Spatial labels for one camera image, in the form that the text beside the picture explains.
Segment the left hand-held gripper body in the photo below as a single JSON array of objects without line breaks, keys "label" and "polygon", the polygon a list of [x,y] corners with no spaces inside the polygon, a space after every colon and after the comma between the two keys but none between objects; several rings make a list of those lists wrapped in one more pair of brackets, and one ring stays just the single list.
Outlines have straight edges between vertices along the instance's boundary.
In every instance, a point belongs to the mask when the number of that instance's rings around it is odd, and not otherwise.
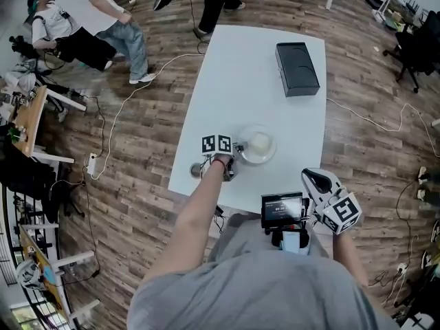
[{"label": "left hand-held gripper body", "polygon": [[201,154],[204,157],[201,163],[201,177],[210,165],[220,156],[227,156],[228,163],[223,163],[223,180],[231,182],[238,173],[237,161],[234,156],[234,145],[229,135],[207,135],[201,139]]}]

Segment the pale white food block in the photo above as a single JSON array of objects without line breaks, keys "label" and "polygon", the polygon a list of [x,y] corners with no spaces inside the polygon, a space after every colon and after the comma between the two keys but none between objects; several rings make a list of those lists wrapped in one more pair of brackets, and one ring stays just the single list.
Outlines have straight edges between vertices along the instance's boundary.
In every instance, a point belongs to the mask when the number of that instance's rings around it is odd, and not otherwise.
[{"label": "pale white food block", "polygon": [[266,133],[254,132],[248,144],[250,150],[256,155],[265,156],[271,147],[271,137]]}]

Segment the wooden desk with white legs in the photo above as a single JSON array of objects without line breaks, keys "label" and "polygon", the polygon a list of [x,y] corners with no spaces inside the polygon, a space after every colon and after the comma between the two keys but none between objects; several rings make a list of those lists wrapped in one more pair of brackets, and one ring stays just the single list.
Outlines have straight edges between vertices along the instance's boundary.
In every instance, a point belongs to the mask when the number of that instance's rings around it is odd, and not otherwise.
[{"label": "wooden desk with white legs", "polygon": [[75,162],[73,158],[62,157],[59,155],[50,155],[46,153],[43,149],[37,148],[35,145],[36,134],[38,131],[39,122],[47,96],[52,96],[60,102],[64,102],[66,105],[69,105],[80,111],[86,111],[87,109],[85,105],[71,100],[68,97],[63,96],[59,93],[56,93],[48,89],[46,86],[39,87],[30,105],[20,107],[17,111],[17,116],[14,120],[14,124],[18,126],[19,130],[24,130],[24,136],[20,135],[19,141],[16,142],[14,145],[26,157],[73,164]]}]

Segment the black chest-mounted screen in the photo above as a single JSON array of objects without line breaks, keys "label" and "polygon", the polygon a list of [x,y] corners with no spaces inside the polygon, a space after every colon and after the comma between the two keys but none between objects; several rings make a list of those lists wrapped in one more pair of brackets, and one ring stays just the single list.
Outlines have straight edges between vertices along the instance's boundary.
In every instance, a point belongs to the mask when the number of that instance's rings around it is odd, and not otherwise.
[{"label": "black chest-mounted screen", "polygon": [[303,194],[288,192],[261,197],[261,227],[269,230],[301,222]]}]

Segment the white round plate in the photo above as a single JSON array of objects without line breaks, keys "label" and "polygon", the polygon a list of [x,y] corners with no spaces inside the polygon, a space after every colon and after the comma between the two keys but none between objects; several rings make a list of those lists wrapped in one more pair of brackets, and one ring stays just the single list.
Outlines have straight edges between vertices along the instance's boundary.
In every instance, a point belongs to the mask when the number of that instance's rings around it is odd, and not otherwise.
[{"label": "white round plate", "polygon": [[271,147],[270,147],[269,151],[267,152],[267,155],[265,155],[265,156],[260,156],[260,155],[256,155],[255,153],[253,153],[250,150],[249,145],[244,150],[244,152],[240,152],[241,157],[243,158],[243,160],[245,162],[247,162],[250,165],[257,166],[257,165],[265,164],[273,158],[273,156],[276,152],[277,143],[276,143],[276,138],[270,133],[269,129],[266,126],[263,126],[261,124],[253,124],[253,125],[245,127],[242,130],[242,132],[240,132],[240,134],[239,134],[238,143],[239,142],[247,142],[248,143],[250,137],[252,136],[252,134],[254,132],[266,133],[267,135],[269,135],[271,137],[271,140],[272,140]]}]

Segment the black office chair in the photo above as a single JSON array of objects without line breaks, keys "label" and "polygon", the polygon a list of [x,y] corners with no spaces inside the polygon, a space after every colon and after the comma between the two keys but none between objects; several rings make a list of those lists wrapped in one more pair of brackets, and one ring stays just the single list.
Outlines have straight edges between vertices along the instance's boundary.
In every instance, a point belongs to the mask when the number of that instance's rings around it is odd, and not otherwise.
[{"label": "black office chair", "polygon": [[429,11],[422,26],[413,33],[408,32],[406,25],[402,32],[395,34],[398,44],[393,50],[385,49],[384,56],[392,56],[398,60],[402,69],[396,78],[398,83],[405,71],[414,82],[413,91],[419,92],[419,84],[415,73],[429,76],[434,72],[440,73],[440,11]]},{"label": "black office chair", "polygon": [[42,204],[49,223],[58,221],[61,204],[66,204],[71,184],[55,180],[53,168],[26,157],[10,142],[0,141],[0,184],[15,193],[21,193]]}]

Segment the person's left forearm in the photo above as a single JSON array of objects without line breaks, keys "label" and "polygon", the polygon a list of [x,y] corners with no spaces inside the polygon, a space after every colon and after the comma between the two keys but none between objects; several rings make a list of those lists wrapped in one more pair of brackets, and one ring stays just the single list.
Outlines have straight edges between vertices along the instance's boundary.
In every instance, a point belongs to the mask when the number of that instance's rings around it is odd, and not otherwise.
[{"label": "person's left forearm", "polygon": [[187,272],[202,264],[223,183],[223,163],[227,164],[228,160],[227,156],[220,156],[201,178],[177,217],[170,241],[145,274],[144,283],[166,274]]}]

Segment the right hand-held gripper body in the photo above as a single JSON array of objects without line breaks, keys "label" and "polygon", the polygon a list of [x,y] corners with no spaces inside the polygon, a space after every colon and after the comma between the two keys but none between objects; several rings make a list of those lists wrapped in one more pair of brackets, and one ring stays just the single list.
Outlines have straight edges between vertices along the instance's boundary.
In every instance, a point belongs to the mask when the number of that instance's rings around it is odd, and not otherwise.
[{"label": "right hand-held gripper body", "polygon": [[342,186],[329,198],[323,199],[315,207],[319,222],[326,225],[334,234],[341,234],[355,225],[362,209],[352,192]]}]

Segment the person's right forearm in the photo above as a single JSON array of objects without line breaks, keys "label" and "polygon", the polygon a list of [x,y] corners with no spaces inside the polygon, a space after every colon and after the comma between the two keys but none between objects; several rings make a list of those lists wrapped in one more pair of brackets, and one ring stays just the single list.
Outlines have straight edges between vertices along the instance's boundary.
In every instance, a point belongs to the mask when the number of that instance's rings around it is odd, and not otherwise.
[{"label": "person's right forearm", "polygon": [[349,232],[333,234],[333,259],[342,264],[362,287],[369,287],[369,278]]}]

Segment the white rectangular table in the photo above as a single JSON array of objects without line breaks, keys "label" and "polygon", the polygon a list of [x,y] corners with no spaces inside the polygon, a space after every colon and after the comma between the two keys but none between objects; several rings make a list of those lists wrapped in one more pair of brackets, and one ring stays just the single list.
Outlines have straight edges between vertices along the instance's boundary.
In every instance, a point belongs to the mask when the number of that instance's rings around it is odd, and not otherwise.
[{"label": "white rectangular table", "polygon": [[[285,96],[275,50],[303,42],[319,82],[313,96]],[[237,140],[247,128],[273,135],[276,151],[260,166],[238,164],[222,185],[219,204],[260,212],[261,197],[303,189],[301,171],[321,163],[325,132],[327,68],[320,38],[260,27],[218,25],[197,77],[180,135],[168,188],[190,195],[198,184],[190,167],[202,161],[201,139],[224,134]]]}]

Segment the cluttered wooden side table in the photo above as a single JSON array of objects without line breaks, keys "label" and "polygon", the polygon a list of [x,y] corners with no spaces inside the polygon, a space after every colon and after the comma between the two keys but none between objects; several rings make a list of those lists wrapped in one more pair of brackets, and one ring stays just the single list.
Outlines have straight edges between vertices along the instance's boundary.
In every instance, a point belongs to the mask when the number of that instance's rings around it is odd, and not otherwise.
[{"label": "cluttered wooden side table", "polygon": [[74,319],[86,314],[94,307],[100,304],[98,299],[93,300],[89,304],[81,307],[77,311],[70,311],[67,305],[67,299],[62,284],[61,276],[63,270],[61,267],[69,265],[74,262],[83,261],[95,256],[94,252],[87,251],[84,253],[76,254],[68,258],[62,258],[55,261],[50,261],[46,255],[42,252],[36,241],[28,234],[28,230],[41,230],[46,228],[57,228],[58,224],[46,224],[46,225],[20,225],[20,243],[23,248],[24,260],[32,259],[38,264],[42,279],[45,285],[45,291],[49,292],[54,300],[54,308],[70,325],[74,323]]}]

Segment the white helmet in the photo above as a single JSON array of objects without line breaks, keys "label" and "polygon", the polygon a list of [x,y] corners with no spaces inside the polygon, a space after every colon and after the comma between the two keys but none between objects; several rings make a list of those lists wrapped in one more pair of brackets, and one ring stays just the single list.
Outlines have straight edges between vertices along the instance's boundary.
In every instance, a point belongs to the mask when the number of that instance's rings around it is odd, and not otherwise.
[{"label": "white helmet", "polygon": [[45,290],[39,265],[32,259],[24,260],[17,266],[16,279],[26,289]]}]

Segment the person's grey shirt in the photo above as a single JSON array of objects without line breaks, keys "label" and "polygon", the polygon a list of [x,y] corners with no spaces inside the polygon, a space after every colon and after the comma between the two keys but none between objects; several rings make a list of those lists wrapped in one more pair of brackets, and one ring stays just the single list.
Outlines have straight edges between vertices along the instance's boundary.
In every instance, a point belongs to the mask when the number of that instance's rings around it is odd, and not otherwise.
[{"label": "person's grey shirt", "polygon": [[254,215],[234,214],[198,268],[135,292],[128,330],[399,330],[312,237],[306,255],[277,250]]}]

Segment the black chest mount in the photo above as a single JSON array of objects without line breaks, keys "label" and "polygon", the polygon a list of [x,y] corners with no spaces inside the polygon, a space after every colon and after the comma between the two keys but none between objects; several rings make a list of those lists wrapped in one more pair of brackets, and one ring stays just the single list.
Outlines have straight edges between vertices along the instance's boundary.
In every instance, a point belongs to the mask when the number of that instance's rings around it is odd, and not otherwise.
[{"label": "black chest mount", "polygon": [[279,230],[272,233],[272,245],[285,252],[307,255],[309,253],[309,242],[310,236],[306,230]]}]

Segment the black rectangular box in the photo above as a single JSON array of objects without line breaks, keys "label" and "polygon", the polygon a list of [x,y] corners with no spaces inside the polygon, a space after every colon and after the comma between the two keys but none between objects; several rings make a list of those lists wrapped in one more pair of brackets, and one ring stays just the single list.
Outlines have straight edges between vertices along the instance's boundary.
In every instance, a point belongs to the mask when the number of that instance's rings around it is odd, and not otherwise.
[{"label": "black rectangular box", "polygon": [[304,42],[277,43],[275,56],[286,98],[318,93],[320,84]]}]

